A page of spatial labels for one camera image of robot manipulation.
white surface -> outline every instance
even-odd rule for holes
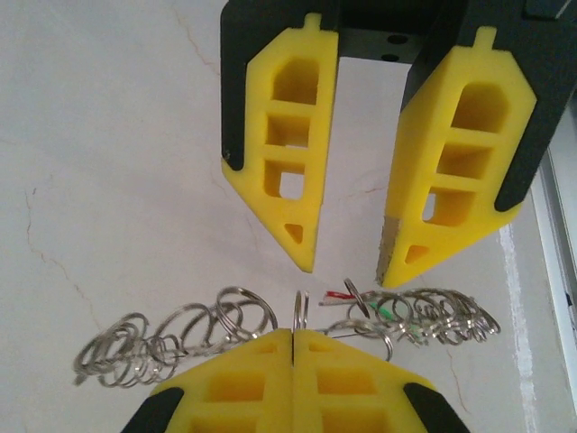
[[[572,267],[577,270],[577,189],[575,170],[577,170],[577,123],[574,116],[577,111],[568,108],[555,133],[550,146],[551,165],[554,182],[559,194],[563,211],[563,224],[567,231],[568,254],[571,256]]]
[[[158,324],[229,284],[288,326],[344,276],[372,288],[406,68],[343,60],[316,269],[301,273],[220,174],[224,2],[0,2],[0,429],[120,431],[151,388],[74,387],[71,362],[129,311]],[[397,345],[473,431],[577,423],[529,199],[516,222],[414,281],[475,298],[484,345]],[[341,318],[313,309],[311,326]],[[376,354],[372,342],[359,345]]]
[[[573,407],[577,409],[577,339],[572,321],[574,309],[571,309],[567,302],[574,275],[572,277],[571,272],[573,270],[567,266],[567,259],[571,260],[571,257],[568,258],[566,254],[563,254],[563,248],[558,242],[559,233],[557,230],[559,227],[552,224],[557,214],[551,209],[551,199],[556,199],[556,197],[547,194],[546,179],[543,170],[540,170],[533,184],[532,196],[545,253],[555,321],[559,327],[567,378],[572,391]]]

yellow foam block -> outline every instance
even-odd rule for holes
[[[244,166],[222,164],[226,179],[305,272],[315,260],[338,61],[338,33],[321,31],[320,20],[307,15],[302,29],[285,30],[250,61]]]
[[[184,391],[166,433],[426,433],[422,377],[315,331],[277,330],[159,385]]]
[[[292,432],[291,338],[279,329],[159,385],[184,391],[166,433]]]
[[[295,334],[293,423],[301,433],[426,433],[403,391],[426,379],[315,331]]]
[[[509,223],[494,202],[536,103],[508,51],[481,27],[400,114],[377,277],[394,288]],[[432,215],[424,215],[427,202]]]

